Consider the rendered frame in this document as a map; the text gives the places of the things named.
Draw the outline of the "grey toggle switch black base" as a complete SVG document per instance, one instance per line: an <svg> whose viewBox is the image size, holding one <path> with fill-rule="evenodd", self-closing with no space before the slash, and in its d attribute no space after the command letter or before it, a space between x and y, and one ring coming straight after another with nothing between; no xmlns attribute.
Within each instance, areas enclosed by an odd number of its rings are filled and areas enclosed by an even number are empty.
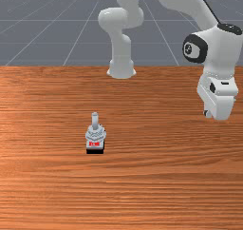
<svg viewBox="0 0 243 230"><path fill-rule="evenodd" d="M93 112L91 114L91 125L85 133L86 153L87 154L103 154L104 143L106 138L105 128L99 123L99 114Z"/></svg>

